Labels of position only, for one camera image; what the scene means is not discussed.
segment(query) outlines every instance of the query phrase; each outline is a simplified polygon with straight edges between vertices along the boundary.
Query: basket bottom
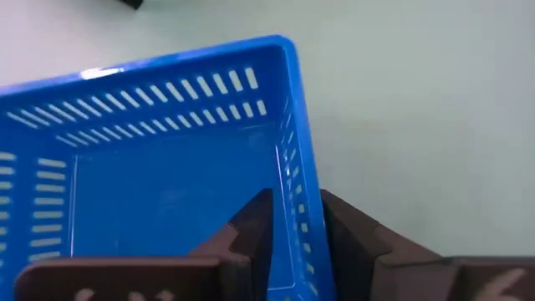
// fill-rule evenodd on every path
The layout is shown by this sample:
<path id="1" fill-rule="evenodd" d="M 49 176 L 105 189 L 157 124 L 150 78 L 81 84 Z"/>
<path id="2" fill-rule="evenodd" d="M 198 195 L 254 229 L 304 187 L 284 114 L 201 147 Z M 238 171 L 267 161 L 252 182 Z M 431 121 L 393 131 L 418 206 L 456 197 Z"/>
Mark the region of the basket bottom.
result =
<path id="1" fill-rule="evenodd" d="M 74 256 L 180 256 L 263 188 L 274 196 L 270 288 L 294 283 L 275 125 L 204 132 L 77 158 Z"/>

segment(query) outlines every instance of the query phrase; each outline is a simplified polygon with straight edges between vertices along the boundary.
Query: white surface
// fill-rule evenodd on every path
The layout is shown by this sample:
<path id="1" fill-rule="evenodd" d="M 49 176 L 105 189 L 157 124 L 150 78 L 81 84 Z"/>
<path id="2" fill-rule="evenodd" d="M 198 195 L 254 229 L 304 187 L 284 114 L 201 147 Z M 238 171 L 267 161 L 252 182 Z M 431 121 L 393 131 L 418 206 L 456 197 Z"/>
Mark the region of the white surface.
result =
<path id="1" fill-rule="evenodd" d="M 444 254 L 535 254 L 533 0 L 6 0 L 0 84 L 282 33 L 323 187 Z"/>

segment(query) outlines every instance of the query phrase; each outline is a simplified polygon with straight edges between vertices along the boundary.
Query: black object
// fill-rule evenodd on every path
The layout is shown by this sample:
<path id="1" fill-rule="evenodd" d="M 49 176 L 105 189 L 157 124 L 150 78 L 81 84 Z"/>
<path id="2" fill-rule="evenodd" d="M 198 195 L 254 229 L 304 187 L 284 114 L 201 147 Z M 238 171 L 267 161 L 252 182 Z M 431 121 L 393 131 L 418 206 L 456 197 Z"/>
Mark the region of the black object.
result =
<path id="1" fill-rule="evenodd" d="M 273 193 L 260 191 L 183 258 L 63 258 L 35 263 L 17 301 L 265 301 L 273 248 Z"/>
<path id="2" fill-rule="evenodd" d="M 144 0 L 120 0 L 120 1 L 128 4 L 133 9 L 138 9 L 140 8 L 141 4 L 143 4 Z"/>

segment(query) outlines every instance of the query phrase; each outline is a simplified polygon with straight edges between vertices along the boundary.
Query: basket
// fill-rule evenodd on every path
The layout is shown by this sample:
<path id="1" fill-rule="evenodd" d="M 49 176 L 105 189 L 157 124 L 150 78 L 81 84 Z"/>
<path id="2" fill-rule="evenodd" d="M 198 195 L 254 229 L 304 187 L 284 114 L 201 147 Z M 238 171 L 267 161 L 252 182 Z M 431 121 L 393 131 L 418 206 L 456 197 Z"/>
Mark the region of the basket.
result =
<path id="1" fill-rule="evenodd" d="M 185 255 L 265 187 L 274 191 L 268 299 L 333 299 L 286 38 L 3 88 L 0 115 L 0 299 L 46 258 Z"/>

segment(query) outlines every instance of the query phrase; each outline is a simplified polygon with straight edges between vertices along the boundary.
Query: white table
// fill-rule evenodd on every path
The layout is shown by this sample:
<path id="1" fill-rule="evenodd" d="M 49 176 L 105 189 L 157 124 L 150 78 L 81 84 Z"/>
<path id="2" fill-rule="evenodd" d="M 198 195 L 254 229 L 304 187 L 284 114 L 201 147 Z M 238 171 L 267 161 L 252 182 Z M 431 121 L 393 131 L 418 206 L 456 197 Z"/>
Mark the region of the white table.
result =
<path id="1" fill-rule="evenodd" d="M 6 0 L 0 85 L 270 33 L 323 187 L 444 254 L 535 254 L 533 0 Z"/>

